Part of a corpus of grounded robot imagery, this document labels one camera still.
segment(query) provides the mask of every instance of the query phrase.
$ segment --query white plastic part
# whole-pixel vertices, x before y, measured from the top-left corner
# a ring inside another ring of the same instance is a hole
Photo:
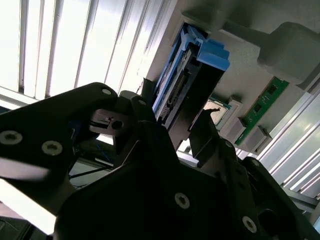
[[[301,24],[284,22],[267,34],[227,22],[223,30],[260,47],[258,64],[289,83],[303,83],[320,63],[320,35]]]

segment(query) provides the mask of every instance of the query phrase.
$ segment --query bright light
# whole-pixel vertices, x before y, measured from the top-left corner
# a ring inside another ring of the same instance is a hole
[[[6,89],[4,87],[0,87],[0,95],[6,96],[8,98],[18,100],[25,104],[33,104],[36,103],[37,100],[28,96],[23,95],[22,93],[11,91],[9,89]]]
[[[55,4],[55,0],[44,1],[41,42],[39,46],[35,89],[35,98],[38,100],[43,100],[46,96],[51,39],[54,26]]]
[[[20,108],[19,105],[0,99],[0,106],[6,109],[15,110]]]
[[[63,2],[52,66],[50,96],[67,92],[75,87],[89,3],[90,0]]]
[[[0,85],[18,91],[20,59],[20,0],[2,2],[0,7]]]
[[[35,97],[38,67],[40,0],[28,3],[24,57],[24,94]]]
[[[138,75],[138,70],[142,64],[144,53],[147,48],[151,33],[154,29],[161,5],[162,1],[158,0],[150,1],[147,6],[130,62],[127,66],[122,84],[120,86],[120,92],[123,90],[136,92],[143,81],[143,77]]]
[[[3,179],[0,179],[0,201],[45,234],[54,232],[56,216]]]
[[[118,92],[121,87],[128,60],[135,46],[135,40],[139,31],[139,24],[145,9],[145,0],[133,1],[127,14],[127,19],[123,19],[125,26],[119,29],[119,38],[115,44],[112,59],[109,65],[105,84]]]
[[[96,139],[101,141],[101,142],[104,142],[106,144],[110,144],[110,145],[114,144],[114,140],[113,140],[112,137],[106,136],[106,135],[103,135],[103,134],[100,134]]]
[[[302,178],[299,179],[292,187],[290,187],[290,190],[294,190],[297,186],[299,186],[307,177],[309,177],[315,170],[317,170],[320,167],[320,162],[315,165],[306,175],[304,175]]]
[[[125,0],[98,1],[84,46],[77,87],[105,82],[125,4]]]
[[[284,180],[283,187],[285,188],[286,186],[288,186],[289,183],[291,183],[299,174],[301,174],[307,167],[309,167],[310,164],[313,163],[320,156],[319,153],[320,148],[318,148],[317,151],[315,151],[310,157],[308,157],[308,159],[304,161],[303,164],[301,164],[289,177],[287,177],[286,180]]]

